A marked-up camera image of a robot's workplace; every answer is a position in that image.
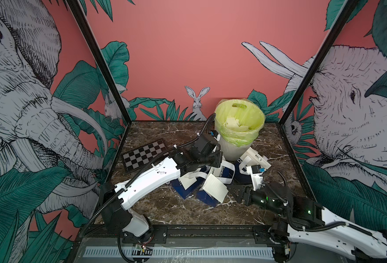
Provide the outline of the navy white paper bag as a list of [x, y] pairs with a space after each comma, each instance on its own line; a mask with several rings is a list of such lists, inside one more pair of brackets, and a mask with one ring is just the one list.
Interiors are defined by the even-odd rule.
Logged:
[[268, 158], [261, 156], [256, 150], [251, 147], [235, 162], [234, 179], [239, 184], [252, 184], [251, 175], [248, 174], [247, 168], [254, 165], [258, 166], [258, 173], [266, 172], [271, 164]]
[[172, 188], [180, 195], [181, 198], [186, 199], [190, 196], [201, 184], [204, 183], [209, 166], [199, 168], [197, 171], [185, 174], [181, 178], [177, 178], [170, 182]]
[[200, 169], [195, 173], [196, 179], [204, 179], [196, 194], [196, 198], [210, 207], [223, 203], [228, 193], [227, 186], [232, 183], [235, 165], [223, 160], [219, 168], [210, 167], [206, 171]]

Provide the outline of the white receipt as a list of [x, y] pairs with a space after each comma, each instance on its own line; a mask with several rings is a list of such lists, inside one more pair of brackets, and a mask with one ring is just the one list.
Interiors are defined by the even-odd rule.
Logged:
[[209, 196], [216, 199], [219, 203], [223, 203], [225, 197], [228, 193], [226, 185], [224, 185], [217, 177], [213, 174], [209, 174], [206, 178], [203, 186], [203, 191], [205, 191]]

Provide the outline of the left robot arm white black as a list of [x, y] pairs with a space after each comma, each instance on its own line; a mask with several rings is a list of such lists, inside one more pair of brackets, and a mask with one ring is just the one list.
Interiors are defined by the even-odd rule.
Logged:
[[146, 243], [152, 239], [154, 229], [143, 215], [132, 210], [136, 202], [163, 184], [172, 180], [193, 175], [202, 167], [218, 168], [223, 161], [218, 140], [210, 134], [210, 126], [216, 114], [210, 115], [198, 137], [182, 145], [174, 145], [143, 166], [129, 181], [116, 184], [113, 195], [94, 213], [82, 227], [79, 237], [86, 236], [90, 225], [108, 206], [118, 213], [118, 233], [127, 232], [137, 238], [138, 242]]

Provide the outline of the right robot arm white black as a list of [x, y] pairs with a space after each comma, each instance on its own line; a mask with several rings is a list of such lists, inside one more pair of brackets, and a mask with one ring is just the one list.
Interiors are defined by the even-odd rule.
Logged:
[[231, 184], [237, 203], [274, 214], [270, 225], [254, 236], [272, 247], [277, 263], [292, 259], [291, 245], [307, 244], [331, 251], [356, 263], [387, 263], [387, 230], [373, 231], [346, 220], [321, 204], [296, 196], [287, 182], [265, 182], [260, 170], [250, 169], [250, 185]]

